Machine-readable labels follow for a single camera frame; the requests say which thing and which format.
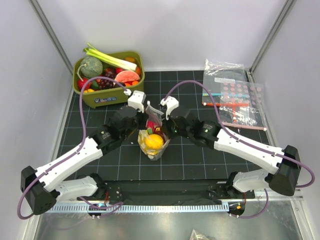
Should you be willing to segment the dotted zip top bag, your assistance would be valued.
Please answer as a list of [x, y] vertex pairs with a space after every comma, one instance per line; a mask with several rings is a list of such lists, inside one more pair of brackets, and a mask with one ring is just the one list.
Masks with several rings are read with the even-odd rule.
[[147, 101], [145, 113], [148, 115], [146, 129], [139, 130], [137, 141], [142, 152], [151, 160], [160, 159], [170, 143], [170, 139], [162, 130], [163, 113], [152, 107], [151, 102]]

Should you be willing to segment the yellow lemon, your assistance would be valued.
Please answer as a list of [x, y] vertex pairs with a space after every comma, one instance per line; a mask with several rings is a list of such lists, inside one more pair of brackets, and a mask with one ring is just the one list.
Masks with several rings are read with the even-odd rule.
[[164, 140], [158, 134], [150, 134], [145, 138], [144, 143], [146, 147], [150, 150], [159, 150], [163, 147]]

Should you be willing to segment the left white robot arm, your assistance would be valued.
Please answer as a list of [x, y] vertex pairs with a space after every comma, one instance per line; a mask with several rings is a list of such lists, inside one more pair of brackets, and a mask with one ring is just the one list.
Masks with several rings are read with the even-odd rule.
[[106, 195], [107, 186], [98, 174], [92, 173], [78, 180], [66, 178], [119, 148], [134, 131], [146, 126], [147, 119], [143, 104], [122, 106], [106, 124], [90, 135], [83, 135], [82, 142], [69, 152], [36, 169], [25, 167], [21, 171], [22, 196], [18, 205], [26, 200], [34, 216], [67, 199], [92, 197], [101, 200]]

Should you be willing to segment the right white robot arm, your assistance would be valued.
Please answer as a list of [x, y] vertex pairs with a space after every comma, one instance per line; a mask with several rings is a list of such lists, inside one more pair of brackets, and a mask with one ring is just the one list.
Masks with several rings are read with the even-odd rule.
[[196, 146], [226, 152], [259, 166], [259, 170], [229, 175], [225, 192], [230, 198], [265, 188], [289, 197], [295, 193], [301, 167], [299, 152], [291, 145], [282, 149], [257, 142], [214, 121], [200, 121], [182, 106], [162, 115], [162, 131], [169, 138], [184, 137]]

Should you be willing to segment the pink dragon fruit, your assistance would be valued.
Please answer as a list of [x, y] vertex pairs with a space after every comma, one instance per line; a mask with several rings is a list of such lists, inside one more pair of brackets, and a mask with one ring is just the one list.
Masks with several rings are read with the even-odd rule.
[[149, 135], [160, 134], [162, 132], [161, 126], [151, 120], [146, 123], [146, 131]]

